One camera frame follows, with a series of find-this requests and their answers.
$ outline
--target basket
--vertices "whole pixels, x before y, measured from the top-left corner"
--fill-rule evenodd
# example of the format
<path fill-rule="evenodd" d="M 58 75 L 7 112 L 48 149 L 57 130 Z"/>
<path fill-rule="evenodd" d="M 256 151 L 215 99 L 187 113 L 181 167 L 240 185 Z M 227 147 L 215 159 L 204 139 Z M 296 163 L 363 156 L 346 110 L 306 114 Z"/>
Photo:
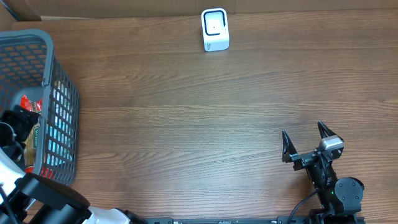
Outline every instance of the basket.
<path fill-rule="evenodd" d="M 43 99 L 34 129 L 33 173 L 70 185 L 76 174 L 79 93 L 54 57 L 51 36 L 38 29 L 0 32 L 0 114 L 23 95 Z"/>

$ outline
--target cable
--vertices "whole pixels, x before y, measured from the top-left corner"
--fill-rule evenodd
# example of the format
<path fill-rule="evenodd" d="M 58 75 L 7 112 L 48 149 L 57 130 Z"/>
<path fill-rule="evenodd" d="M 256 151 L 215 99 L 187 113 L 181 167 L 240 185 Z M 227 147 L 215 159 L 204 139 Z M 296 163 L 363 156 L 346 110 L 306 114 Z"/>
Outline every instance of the cable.
<path fill-rule="evenodd" d="M 289 219 L 287 220 L 287 224 L 290 224 L 290 221 L 292 221 L 294 213 L 296 213 L 297 209 L 302 206 L 307 200 L 309 200 L 312 196 L 316 195 L 318 193 L 318 189 L 316 189 L 314 192 L 312 192 L 310 195 L 308 195 L 305 199 L 303 199 L 300 203 L 294 207 L 292 212 L 289 215 Z"/>
<path fill-rule="evenodd" d="M 19 224 L 19 221 L 17 219 L 17 217 L 15 216 L 15 213 L 12 211 L 10 203 L 8 202 L 8 198 L 6 193 L 4 192 L 4 190 L 2 189 L 2 184 L 0 184 L 0 194 L 3 200 L 3 204 L 4 206 L 6 206 L 6 209 L 8 211 L 8 216 L 10 217 L 11 221 L 14 224 Z"/>

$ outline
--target wooden table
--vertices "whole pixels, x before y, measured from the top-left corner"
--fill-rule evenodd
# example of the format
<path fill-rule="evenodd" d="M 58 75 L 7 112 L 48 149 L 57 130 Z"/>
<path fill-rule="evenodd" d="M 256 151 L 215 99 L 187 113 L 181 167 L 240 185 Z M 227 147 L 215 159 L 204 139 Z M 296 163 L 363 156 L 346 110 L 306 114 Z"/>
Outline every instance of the wooden table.
<path fill-rule="evenodd" d="M 360 215 L 398 221 L 398 11 L 228 18 L 213 53 L 199 16 L 14 24 L 46 30 L 80 90 L 73 188 L 143 217 L 288 215 L 313 189 L 281 132 L 311 151 L 321 119 L 345 139 L 338 177 L 366 186 Z"/>

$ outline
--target black cable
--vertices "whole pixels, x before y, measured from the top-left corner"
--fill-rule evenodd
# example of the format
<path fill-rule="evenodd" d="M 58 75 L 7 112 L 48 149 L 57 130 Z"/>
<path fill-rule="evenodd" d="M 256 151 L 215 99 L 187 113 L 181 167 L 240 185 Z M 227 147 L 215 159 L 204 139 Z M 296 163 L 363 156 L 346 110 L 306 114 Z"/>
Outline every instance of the black cable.
<path fill-rule="evenodd" d="M 302 206 L 307 200 L 309 200 L 312 196 L 316 195 L 318 193 L 318 189 L 316 189 L 314 192 L 312 192 L 310 195 L 308 195 L 305 199 L 303 199 L 300 203 L 294 207 L 292 212 L 289 215 L 289 219 L 287 220 L 287 224 L 290 224 L 290 221 L 292 221 L 294 213 L 296 213 L 297 209 Z"/>
<path fill-rule="evenodd" d="M 6 193 L 4 192 L 4 190 L 2 189 L 2 185 L 0 184 L 0 194 L 3 200 L 3 204 L 4 206 L 6 206 L 6 209 L 8 211 L 8 216 L 10 217 L 10 219 L 12 220 L 12 222 L 14 224 L 19 224 L 19 221 L 17 219 L 17 217 L 15 216 L 15 213 L 12 211 L 12 208 L 10 206 L 10 203 L 8 202 L 8 198 Z"/>

